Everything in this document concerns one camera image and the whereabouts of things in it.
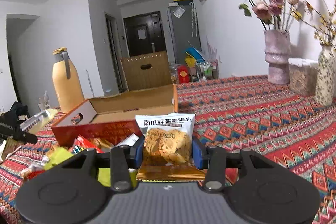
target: floral vase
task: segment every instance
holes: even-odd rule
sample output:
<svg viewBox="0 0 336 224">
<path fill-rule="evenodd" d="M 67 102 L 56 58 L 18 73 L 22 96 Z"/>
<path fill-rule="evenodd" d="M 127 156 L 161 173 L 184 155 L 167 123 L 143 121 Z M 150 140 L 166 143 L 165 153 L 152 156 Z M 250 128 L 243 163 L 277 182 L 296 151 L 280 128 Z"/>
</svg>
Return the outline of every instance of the floral vase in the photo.
<svg viewBox="0 0 336 224">
<path fill-rule="evenodd" d="M 323 106 L 333 102 L 335 84 L 335 56 L 332 46 L 322 45 L 319 55 L 319 66 L 314 100 Z"/>
<path fill-rule="evenodd" d="M 268 81 L 279 85 L 288 84 L 288 58 L 291 44 L 289 33 L 279 30 L 269 30 L 264 33 L 265 61 L 269 63 Z"/>
</svg>

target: table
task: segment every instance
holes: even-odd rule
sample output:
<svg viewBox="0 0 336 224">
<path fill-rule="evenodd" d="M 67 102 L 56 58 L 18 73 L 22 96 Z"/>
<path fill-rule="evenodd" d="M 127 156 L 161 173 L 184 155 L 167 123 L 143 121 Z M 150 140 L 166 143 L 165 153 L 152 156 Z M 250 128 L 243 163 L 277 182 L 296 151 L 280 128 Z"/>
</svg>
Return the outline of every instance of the table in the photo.
<svg viewBox="0 0 336 224">
<path fill-rule="evenodd" d="M 336 223 L 336 104 L 325 108 L 256 75 L 185 83 L 177 86 L 179 111 L 195 113 L 194 135 L 205 144 L 239 152 L 249 147 L 313 183 L 321 196 L 314 224 Z M 56 144 L 50 127 L 0 165 L 0 214 L 9 224 L 21 223 L 15 195 L 20 171 L 40 162 Z M 226 170 L 227 185 L 238 177 Z"/>
</svg>

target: open cardboard box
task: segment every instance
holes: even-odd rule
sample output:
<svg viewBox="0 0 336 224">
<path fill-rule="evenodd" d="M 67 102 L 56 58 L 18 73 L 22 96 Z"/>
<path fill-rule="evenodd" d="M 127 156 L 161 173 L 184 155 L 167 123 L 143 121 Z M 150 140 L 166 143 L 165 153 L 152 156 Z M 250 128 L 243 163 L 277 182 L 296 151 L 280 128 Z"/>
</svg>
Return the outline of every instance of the open cardboard box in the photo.
<svg viewBox="0 0 336 224">
<path fill-rule="evenodd" d="M 86 99 L 51 126 L 60 146 L 72 146 L 78 135 L 104 138 L 116 145 L 129 135 L 141 135 L 135 115 L 165 115 L 178 111 L 175 85 Z M 73 125 L 72 120 L 80 117 Z"/>
</svg>

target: blue plastic item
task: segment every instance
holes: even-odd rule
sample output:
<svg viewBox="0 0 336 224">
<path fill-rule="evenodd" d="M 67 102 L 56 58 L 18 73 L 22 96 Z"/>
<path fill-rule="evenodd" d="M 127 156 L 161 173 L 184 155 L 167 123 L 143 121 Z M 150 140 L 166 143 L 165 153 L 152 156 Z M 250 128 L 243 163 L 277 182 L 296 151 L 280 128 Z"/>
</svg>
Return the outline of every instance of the blue plastic item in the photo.
<svg viewBox="0 0 336 224">
<path fill-rule="evenodd" d="M 186 50 L 187 53 L 189 53 L 190 55 L 192 55 L 196 60 L 197 62 L 205 62 L 203 57 L 196 51 L 195 48 L 193 47 L 190 47 L 190 48 L 187 48 Z"/>
</svg>

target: orange thermos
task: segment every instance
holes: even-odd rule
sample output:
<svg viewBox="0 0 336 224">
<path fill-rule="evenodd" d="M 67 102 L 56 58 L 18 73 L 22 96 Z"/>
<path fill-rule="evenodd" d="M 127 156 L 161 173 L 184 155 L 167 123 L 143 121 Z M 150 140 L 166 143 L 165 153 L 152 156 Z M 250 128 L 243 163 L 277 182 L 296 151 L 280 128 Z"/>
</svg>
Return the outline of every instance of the orange thermos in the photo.
<svg viewBox="0 0 336 224">
<path fill-rule="evenodd" d="M 67 48 L 58 48 L 53 51 L 53 55 L 55 63 L 52 70 L 52 80 L 61 111 L 65 113 L 84 101 L 83 91 Z"/>
</svg>

